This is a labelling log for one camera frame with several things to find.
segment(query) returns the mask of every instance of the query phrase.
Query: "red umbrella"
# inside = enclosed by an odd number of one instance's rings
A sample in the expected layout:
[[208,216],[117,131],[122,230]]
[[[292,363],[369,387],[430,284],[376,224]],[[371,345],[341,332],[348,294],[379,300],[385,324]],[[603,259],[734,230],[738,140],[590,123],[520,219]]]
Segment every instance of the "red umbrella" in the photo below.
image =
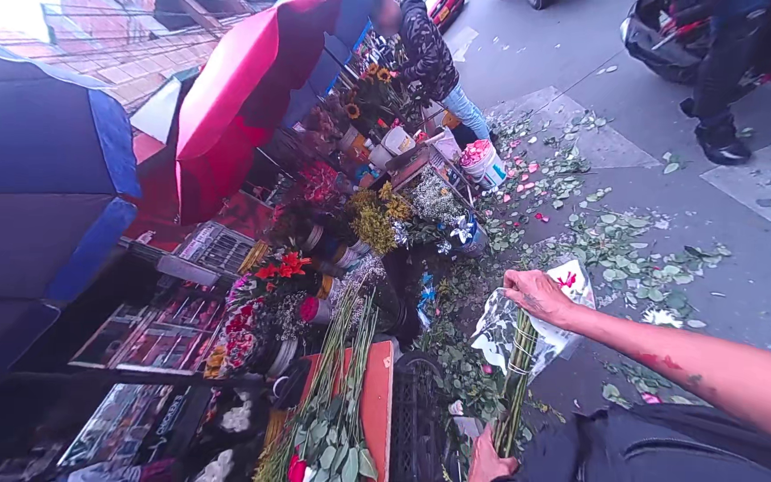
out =
[[180,109],[181,224],[209,220],[240,189],[253,149],[269,140],[323,50],[341,0],[288,0],[233,27]]

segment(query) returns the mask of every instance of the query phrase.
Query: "black pants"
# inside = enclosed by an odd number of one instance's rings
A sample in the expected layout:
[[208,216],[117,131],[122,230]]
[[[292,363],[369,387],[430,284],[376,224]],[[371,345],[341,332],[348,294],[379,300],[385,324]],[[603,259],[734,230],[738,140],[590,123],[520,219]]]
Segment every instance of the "black pants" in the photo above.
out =
[[768,0],[724,0],[713,12],[711,44],[701,62],[692,115],[711,127],[732,122],[730,104],[749,69]]

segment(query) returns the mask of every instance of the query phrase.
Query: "sneaker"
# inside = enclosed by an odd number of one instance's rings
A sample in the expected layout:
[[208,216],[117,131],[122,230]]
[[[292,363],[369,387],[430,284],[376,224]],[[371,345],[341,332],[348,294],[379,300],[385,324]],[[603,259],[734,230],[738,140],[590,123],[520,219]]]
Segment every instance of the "sneaker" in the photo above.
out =
[[714,127],[695,128],[695,137],[704,155],[715,164],[738,166],[751,159],[751,150],[737,138],[737,129],[733,123],[723,123]]

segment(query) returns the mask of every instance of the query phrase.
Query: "red car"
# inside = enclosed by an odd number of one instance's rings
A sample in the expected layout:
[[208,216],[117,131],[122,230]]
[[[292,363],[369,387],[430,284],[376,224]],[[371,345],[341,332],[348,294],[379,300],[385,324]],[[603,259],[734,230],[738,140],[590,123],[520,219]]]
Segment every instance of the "red car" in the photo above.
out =
[[440,30],[451,24],[457,14],[463,10],[466,0],[425,0],[427,14]]

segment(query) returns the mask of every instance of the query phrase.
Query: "camouflage jacket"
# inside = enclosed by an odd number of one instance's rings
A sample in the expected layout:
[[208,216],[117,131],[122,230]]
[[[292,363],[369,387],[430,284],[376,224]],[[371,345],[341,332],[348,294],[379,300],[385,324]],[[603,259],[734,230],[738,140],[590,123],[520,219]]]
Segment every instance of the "camouflage jacket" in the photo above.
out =
[[400,76],[406,82],[421,81],[432,99],[443,100],[460,81],[451,52],[423,0],[403,0],[401,11],[400,38],[409,61],[401,66]]

